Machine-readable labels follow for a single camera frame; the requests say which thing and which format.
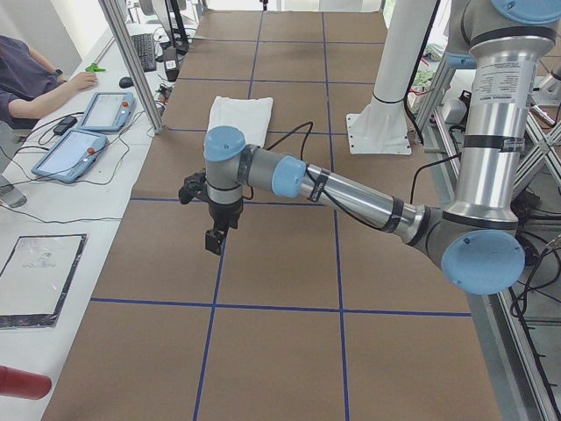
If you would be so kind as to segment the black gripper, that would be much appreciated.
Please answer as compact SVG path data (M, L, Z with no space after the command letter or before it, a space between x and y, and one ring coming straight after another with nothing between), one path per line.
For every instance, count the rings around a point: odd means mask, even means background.
M227 233L230 228L238 228L238 221L242 214L242 201L237 200L234 203L209 201L209 214L214 224L212 230L205 232L205 249L221 255L223 253L224 233Z

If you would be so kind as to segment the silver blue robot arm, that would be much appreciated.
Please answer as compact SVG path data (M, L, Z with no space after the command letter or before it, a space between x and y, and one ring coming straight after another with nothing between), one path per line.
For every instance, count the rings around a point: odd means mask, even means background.
M511 209L524 148L536 64L554 46L557 1L456 1L451 60L475 67L459 173L451 200L438 207L389 196L303 158L246 141L235 126L210 128L203 143L202 197L214 224L206 248L221 253L243 210L243 188L305 196L339 209L424 253L446 278L474 295L492 295L521 276L525 254Z

